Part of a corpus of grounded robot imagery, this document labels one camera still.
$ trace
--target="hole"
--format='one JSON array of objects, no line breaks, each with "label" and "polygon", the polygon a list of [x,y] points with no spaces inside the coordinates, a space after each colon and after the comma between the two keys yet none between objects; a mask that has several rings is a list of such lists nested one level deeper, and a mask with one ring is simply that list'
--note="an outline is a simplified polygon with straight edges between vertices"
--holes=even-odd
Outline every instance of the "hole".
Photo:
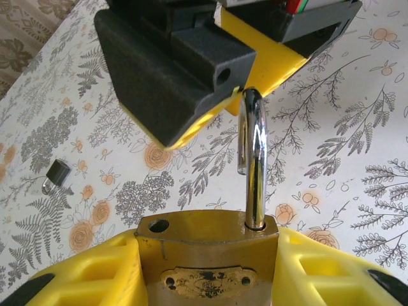
[{"label": "hole", "polygon": [[348,276],[349,274],[334,259],[327,257],[301,258],[300,264],[307,275]]},{"label": "hole", "polygon": [[317,292],[324,301],[324,305],[358,305],[379,306],[382,305],[373,293],[365,291],[357,284],[342,284],[339,286],[322,285],[316,287]]},{"label": "hole", "polygon": [[170,289],[170,290],[175,290],[176,289],[176,287],[174,286],[174,279],[172,277],[168,277],[166,279],[166,285],[167,285],[168,289]]},{"label": "hole", "polygon": [[217,77],[217,86],[220,86],[223,83],[225,83],[230,77],[229,76],[230,74],[231,74],[231,70],[229,68],[222,70],[221,73]]},{"label": "hole", "polygon": [[249,285],[251,285],[251,280],[249,279],[249,277],[242,277],[242,280],[241,280],[241,283],[244,285],[244,286],[249,286]]},{"label": "hole", "polygon": [[153,233],[162,233],[168,229],[170,223],[166,219],[158,219],[149,224],[149,230]]},{"label": "hole", "polygon": [[101,292],[99,288],[90,289],[88,292],[76,293],[69,291],[67,293],[61,293],[58,302],[55,306],[98,306],[101,304],[105,297],[104,292]]},{"label": "hole", "polygon": [[167,285],[168,287],[174,286],[174,279],[172,279],[171,277],[168,277],[168,278],[166,279],[166,285]]},{"label": "hole", "polygon": [[93,261],[85,267],[81,274],[81,281],[98,281],[101,279],[113,279],[120,266],[117,258],[105,258]]}]

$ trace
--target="brass padlock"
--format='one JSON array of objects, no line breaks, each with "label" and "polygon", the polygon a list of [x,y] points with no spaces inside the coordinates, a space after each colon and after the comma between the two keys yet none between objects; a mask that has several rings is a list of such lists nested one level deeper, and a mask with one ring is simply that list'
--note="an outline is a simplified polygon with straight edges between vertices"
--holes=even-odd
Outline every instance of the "brass padlock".
[{"label": "brass padlock", "polygon": [[246,212],[195,210],[144,217],[135,233],[149,306],[270,306],[278,228],[265,215],[266,115],[244,91],[238,172]]}]

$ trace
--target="black plastic housing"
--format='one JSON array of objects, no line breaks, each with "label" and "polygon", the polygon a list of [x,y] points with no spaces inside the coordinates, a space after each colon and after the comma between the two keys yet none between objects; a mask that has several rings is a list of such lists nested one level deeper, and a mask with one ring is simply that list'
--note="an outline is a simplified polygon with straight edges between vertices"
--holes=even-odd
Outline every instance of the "black plastic housing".
[{"label": "black plastic housing", "polygon": [[214,24],[207,0],[113,1],[94,22],[119,101],[165,147],[234,89],[256,52]]},{"label": "black plastic housing", "polygon": [[272,40],[313,58],[344,34],[361,6],[361,1],[347,0],[293,15],[276,2],[266,0],[227,11]]}]

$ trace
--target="patterned fabric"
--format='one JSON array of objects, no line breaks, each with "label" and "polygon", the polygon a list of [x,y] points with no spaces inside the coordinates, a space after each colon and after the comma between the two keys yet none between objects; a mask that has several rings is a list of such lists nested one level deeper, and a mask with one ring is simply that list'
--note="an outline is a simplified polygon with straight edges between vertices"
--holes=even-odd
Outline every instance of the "patterned fabric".
[{"label": "patterned fabric", "polygon": [[0,0],[0,99],[77,0]]},{"label": "patterned fabric", "polygon": [[[245,209],[236,117],[221,113],[169,153],[120,109],[92,24],[104,3],[81,0],[0,105],[0,298],[144,215]],[[406,0],[365,0],[344,37],[266,99],[267,213],[403,281],[406,20]],[[3,66],[28,61],[18,42],[4,46],[21,61]],[[55,158],[72,172],[44,196]]]}]

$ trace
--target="chrome shackle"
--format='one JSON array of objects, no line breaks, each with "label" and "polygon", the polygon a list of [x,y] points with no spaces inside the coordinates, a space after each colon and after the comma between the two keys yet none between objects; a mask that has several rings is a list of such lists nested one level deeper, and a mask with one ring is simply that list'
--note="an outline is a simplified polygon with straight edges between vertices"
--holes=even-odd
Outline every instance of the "chrome shackle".
[{"label": "chrome shackle", "polygon": [[247,175],[245,225],[254,231],[265,225],[267,145],[262,95],[246,89],[238,118],[238,172]]}]

